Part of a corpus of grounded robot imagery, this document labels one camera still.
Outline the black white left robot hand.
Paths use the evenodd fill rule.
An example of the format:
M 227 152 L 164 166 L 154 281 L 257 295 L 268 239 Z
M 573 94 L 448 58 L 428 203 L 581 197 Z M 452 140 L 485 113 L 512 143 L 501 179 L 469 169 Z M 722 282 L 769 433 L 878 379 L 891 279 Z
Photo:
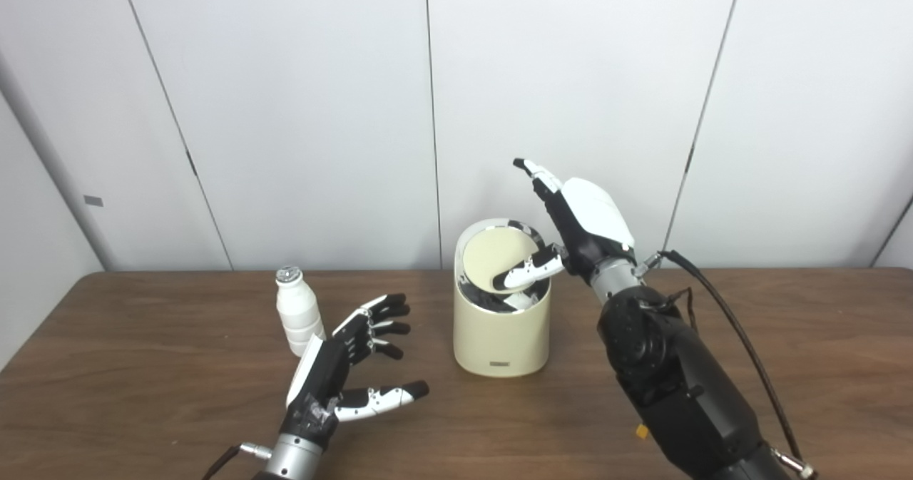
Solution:
M 329 337 L 310 340 L 288 390 L 280 434 L 325 451 L 342 422 L 394 411 L 427 396 L 430 386 L 424 380 L 379 388 L 345 386 L 351 369 L 372 354 L 395 360 L 404 356 L 384 336 L 409 334 L 410 325 L 398 318 L 410 310 L 402 292 L 378 296 L 355 309 Z

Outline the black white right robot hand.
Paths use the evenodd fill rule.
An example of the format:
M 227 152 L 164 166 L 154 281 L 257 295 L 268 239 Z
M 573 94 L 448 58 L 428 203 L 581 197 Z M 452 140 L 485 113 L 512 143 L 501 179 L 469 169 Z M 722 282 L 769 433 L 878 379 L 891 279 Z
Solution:
M 613 198 L 599 185 L 569 178 L 560 181 L 547 168 L 516 158 L 551 217 L 561 244 L 550 244 L 491 280 L 496 291 L 516 290 L 565 271 L 583 279 L 605 302 L 640 284 L 635 239 Z

